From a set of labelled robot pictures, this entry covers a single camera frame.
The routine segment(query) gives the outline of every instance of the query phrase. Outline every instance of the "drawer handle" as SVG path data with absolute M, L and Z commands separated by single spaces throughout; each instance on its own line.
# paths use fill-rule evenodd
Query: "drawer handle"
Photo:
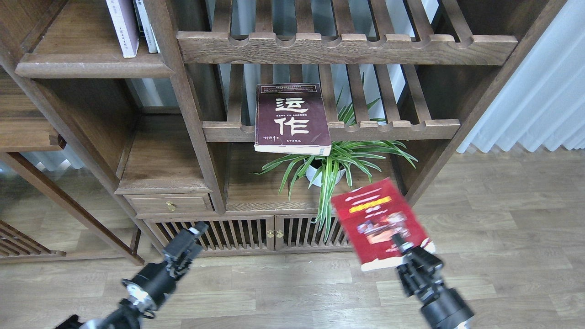
M 175 206 L 172 201 L 167 201 L 167 208 L 169 211 L 177 210 L 177 206 Z

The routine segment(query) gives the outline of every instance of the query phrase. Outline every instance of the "slatted door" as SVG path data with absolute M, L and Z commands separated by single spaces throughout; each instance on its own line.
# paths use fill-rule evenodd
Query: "slatted door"
M 198 221 L 209 225 L 199 239 L 204 251 L 201 256 L 250 255 L 274 252 L 274 216 L 237 216 L 173 218 L 147 220 L 147 225 L 163 245 L 181 229 L 195 226 Z
M 62 256 L 65 256 L 63 251 L 49 250 L 16 228 L 0 221 L 0 262 Z
M 337 217 L 332 218 L 331 231 L 327 238 L 323 230 L 318 230 L 318 224 L 313 223 L 314 221 L 314 214 L 276 216 L 276 251 L 320 252 L 352 249 Z

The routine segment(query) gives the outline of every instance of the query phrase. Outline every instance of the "spider plant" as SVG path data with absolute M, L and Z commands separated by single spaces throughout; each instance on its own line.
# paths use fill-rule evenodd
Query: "spider plant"
M 336 104 L 339 104 L 341 92 L 337 97 Z M 376 104 L 377 101 L 380 99 L 376 99 L 369 104 L 367 104 L 367 109 L 370 109 L 372 106 Z M 356 118 L 354 115 L 353 109 L 353 102 L 345 105 L 339 111 L 339 119 L 343 121 L 345 124 L 353 125 L 356 123 Z M 371 119 L 372 121 L 383 121 L 385 119 L 375 118 Z M 253 174 L 265 174 L 276 167 L 279 167 L 281 164 L 288 163 L 288 166 L 283 174 L 283 179 L 280 184 L 280 188 L 278 193 L 280 194 L 286 182 L 288 181 L 289 176 L 292 174 L 292 178 L 290 181 L 290 186 L 288 188 L 288 198 L 290 199 L 291 193 L 293 191 L 293 186 L 295 182 L 304 176 L 307 172 L 307 169 L 314 161 L 319 161 L 321 166 L 317 169 L 315 176 L 309 183 L 309 187 L 313 185 L 315 178 L 321 174 L 321 192 L 319 194 L 319 204 L 318 204 L 318 211 L 315 221 L 319 223 L 319 230 L 324 230 L 325 239 L 329 236 L 329 231 L 331 230 L 331 215 L 332 215 L 332 207 L 331 207 L 331 197 L 333 196 L 333 190 L 335 189 L 335 184 L 338 178 L 338 174 L 340 170 L 345 169 L 345 177 L 347 181 L 347 185 L 349 187 L 353 186 L 353 177 L 352 177 L 352 166 L 355 166 L 359 169 L 359 171 L 363 172 L 367 175 L 368 179 L 371 182 L 371 172 L 370 169 L 376 169 L 381 172 L 380 167 L 376 164 L 369 161 L 369 159 L 385 159 L 383 155 L 375 154 L 375 153 L 386 153 L 386 154 L 394 154 L 397 156 L 404 157 L 413 167 L 414 162 L 416 162 L 416 158 L 412 155 L 408 154 L 401 148 L 406 148 L 406 146 L 396 140 L 370 140 L 370 141 L 346 141 L 346 142 L 332 142 L 331 143 L 331 153 L 329 156 L 319 156 L 319 155 L 296 155 L 290 154 L 279 157 L 276 160 L 272 160 L 266 163 L 262 167 L 262 171 L 260 173 L 253 173 Z

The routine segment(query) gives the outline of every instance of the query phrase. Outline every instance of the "white book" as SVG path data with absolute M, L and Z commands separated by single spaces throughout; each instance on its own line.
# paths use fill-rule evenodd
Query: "white book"
M 112 23 L 118 35 L 122 56 L 136 57 L 138 51 L 138 25 L 132 0 L 106 0 Z
M 134 0 L 138 9 L 138 15 L 140 15 L 140 22 L 142 23 L 142 29 L 144 30 L 144 36 L 146 38 L 146 44 L 148 44 L 149 53 L 158 53 L 156 46 L 156 40 L 154 38 L 154 31 L 150 25 L 148 14 L 146 13 L 146 7 L 144 7 L 144 0 Z

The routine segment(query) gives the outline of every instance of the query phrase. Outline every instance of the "dark red book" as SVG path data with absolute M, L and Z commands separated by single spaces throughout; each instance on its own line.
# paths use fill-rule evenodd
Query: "dark red book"
M 254 150 L 329 155 L 321 86 L 313 83 L 259 84 Z
M 333 197 L 331 202 L 362 262 L 362 271 L 403 264 L 402 254 L 392 241 L 396 233 L 415 246 L 435 252 L 435 244 L 388 178 Z

